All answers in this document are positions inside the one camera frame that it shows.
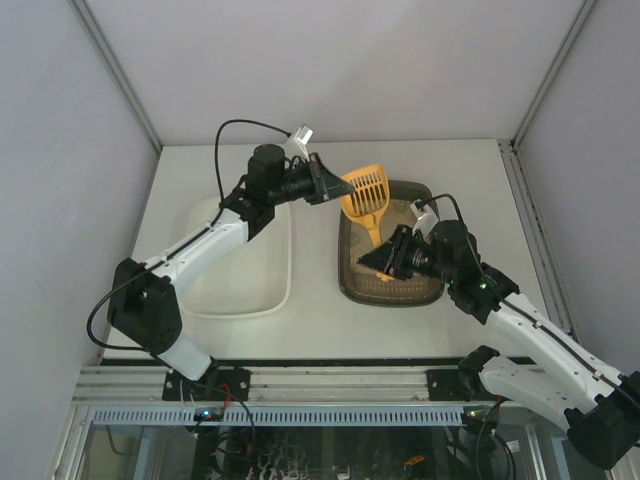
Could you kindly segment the dark brown litter box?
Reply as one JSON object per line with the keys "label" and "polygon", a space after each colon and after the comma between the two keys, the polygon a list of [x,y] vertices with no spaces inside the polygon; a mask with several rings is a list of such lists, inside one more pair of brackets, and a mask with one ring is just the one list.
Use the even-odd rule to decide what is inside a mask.
{"label": "dark brown litter box", "polygon": [[[429,188],[422,183],[392,180],[389,185],[391,201],[381,222],[381,237],[384,240],[390,238],[398,225],[414,225],[416,216],[410,204],[432,196]],[[358,258],[372,249],[366,228],[341,215],[338,284],[341,293],[349,300],[375,307],[417,307],[429,305],[441,297],[444,286],[438,280],[415,276],[406,281],[383,281],[375,271],[359,265]]]}

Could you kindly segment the yellow litter scoop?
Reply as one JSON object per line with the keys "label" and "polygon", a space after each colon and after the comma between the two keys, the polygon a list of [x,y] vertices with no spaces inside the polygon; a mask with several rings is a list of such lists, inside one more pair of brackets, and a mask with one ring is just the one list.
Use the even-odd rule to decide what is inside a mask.
{"label": "yellow litter scoop", "polygon": [[382,245],[381,221],[389,207],[389,180],[381,164],[353,170],[341,177],[354,191],[340,200],[342,213],[353,223],[364,227],[373,248]]}

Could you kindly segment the white plastic tub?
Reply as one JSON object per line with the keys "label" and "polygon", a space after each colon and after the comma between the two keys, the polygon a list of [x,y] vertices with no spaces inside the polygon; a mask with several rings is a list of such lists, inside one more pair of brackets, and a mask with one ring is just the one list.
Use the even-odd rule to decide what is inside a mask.
{"label": "white plastic tub", "polygon": [[183,313],[204,320],[236,320],[274,313],[287,302],[291,286],[290,207],[251,242],[208,267],[179,297]]}

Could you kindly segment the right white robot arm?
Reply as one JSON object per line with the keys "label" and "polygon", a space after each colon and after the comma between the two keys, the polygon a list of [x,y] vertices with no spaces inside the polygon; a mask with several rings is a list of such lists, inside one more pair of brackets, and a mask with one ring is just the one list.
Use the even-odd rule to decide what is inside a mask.
{"label": "right white robot arm", "polygon": [[429,240],[399,225],[357,262],[397,280],[441,280],[458,309],[520,348],[540,369],[518,367],[481,346],[459,365],[469,388],[481,387],[546,418],[597,468],[612,469],[638,445],[639,374],[623,374],[557,327],[515,282],[480,260],[462,221],[438,222]]}

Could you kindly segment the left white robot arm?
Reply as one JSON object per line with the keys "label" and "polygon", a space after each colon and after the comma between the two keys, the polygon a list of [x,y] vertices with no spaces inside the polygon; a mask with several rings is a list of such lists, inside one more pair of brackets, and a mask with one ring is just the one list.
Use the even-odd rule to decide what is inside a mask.
{"label": "left white robot arm", "polygon": [[354,193],[317,153],[287,158],[274,144],[256,147],[247,171],[224,197],[213,218],[167,251],[137,262],[123,260],[115,270],[109,298],[109,324],[141,350],[188,380],[201,379],[212,357],[183,327],[178,296],[207,267],[254,239],[275,217],[280,204],[325,203]]}

